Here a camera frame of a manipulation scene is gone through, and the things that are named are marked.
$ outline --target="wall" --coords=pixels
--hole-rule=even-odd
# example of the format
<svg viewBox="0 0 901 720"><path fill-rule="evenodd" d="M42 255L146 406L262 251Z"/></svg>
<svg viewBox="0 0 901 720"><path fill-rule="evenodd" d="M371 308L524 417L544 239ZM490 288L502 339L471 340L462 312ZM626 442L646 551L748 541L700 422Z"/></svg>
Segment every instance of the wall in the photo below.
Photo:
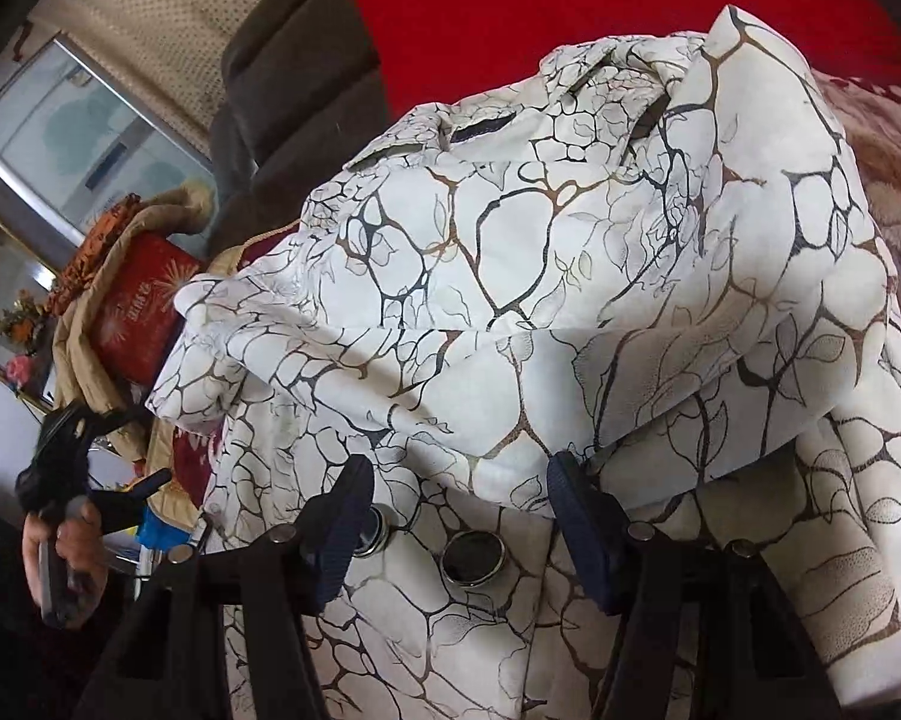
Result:
<svg viewBox="0 0 901 720"><path fill-rule="evenodd" d="M13 483L36 447L40 425L26 404L0 382L0 516L19 524L23 516L13 497ZM90 453L90 472L103 485L130 480L130 464L108 452Z"/></svg>

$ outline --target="red fabric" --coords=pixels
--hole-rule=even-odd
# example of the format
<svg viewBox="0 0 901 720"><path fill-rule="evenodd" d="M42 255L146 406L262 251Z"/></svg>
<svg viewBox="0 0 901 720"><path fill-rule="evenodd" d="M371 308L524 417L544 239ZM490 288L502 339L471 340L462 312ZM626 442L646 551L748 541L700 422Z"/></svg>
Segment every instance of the red fabric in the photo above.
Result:
<svg viewBox="0 0 901 720"><path fill-rule="evenodd" d="M901 86L901 35L876 0L356 0L395 115L537 71L553 47L604 35L706 31L735 4L815 69Z"/></svg>
<svg viewBox="0 0 901 720"><path fill-rule="evenodd" d="M237 268L246 268L251 262L260 259L265 254L270 254L271 251L274 250L274 247L285 237L297 232L299 224L300 223L295 221L286 230L276 230L268 233L266 238L261 238L258 241L252 242L252 244L248 245L241 253L240 262L237 263Z"/></svg>
<svg viewBox="0 0 901 720"><path fill-rule="evenodd" d="M203 506L203 497L210 481L210 456L217 453L223 437L223 420L212 436L198 436L179 428L173 429L173 478L194 506Z"/></svg>
<svg viewBox="0 0 901 720"><path fill-rule="evenodd" d="M196 259L159 235L133 239L90 332L109 373L143 386L154 383L178 324L173 296L199 270Z"/></svg>

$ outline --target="pink flower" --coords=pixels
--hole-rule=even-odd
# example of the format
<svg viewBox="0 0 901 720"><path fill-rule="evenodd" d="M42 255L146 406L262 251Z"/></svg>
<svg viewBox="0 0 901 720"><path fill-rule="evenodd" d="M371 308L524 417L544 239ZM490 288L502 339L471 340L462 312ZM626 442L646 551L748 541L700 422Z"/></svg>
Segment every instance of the pink flower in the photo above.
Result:
<svg viewBox="0 0 901 720"><path fill-rule="evenodd" d="M17 388L26 386L32 375L34 375L34 360L26 354L19 354L7 363L7 381Z"/></svg>

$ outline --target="blue cloth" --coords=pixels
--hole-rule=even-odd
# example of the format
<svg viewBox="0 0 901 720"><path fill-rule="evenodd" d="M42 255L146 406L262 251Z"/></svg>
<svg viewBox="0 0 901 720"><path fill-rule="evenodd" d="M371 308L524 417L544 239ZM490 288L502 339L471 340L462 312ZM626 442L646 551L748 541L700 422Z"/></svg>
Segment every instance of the blue cloth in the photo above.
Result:
<svg viewBox="0 0 901 720"><path fill-rule="evenodd" d="M166 552L170 547L185 543L189 537L189 533L160 519L149 506L144 507L144 522L137 528L137 541L145 547Z"/></svg>

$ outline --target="brown cushion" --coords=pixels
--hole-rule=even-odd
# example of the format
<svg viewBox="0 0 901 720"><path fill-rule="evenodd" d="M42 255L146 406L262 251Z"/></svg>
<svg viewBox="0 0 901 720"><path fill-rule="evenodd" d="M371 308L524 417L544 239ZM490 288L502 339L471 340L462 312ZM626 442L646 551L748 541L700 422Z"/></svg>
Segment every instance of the brown cushion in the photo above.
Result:
<svg viewBox="0 0 901 720"><path fill-rule="evenodd" d="M260 0L223 51L223 82L247 68L290 15L306 0Z"/></svg>
<svg viewBox="0 0 901 720"><path fill-rule="evenodd" d="M390 124L380 71L349 86L298 127L253 177L250 194L221 210L210 235L211 256L300 218L308 194Z"/></svg>
<svg viewBox="0 0 901 720"><path fill-rule="evenodd" d="M226 78L250 155L266 162L290 132L378 64L353 0L304 0L252 61Z"/></svg>
<svg viewBox="0 0 901 720"><path fill-rule="evenodd" d="M226 103L210 124L210 160L218 202L226 203L234 194L250 189L250 177L256 166Z"/></svg>

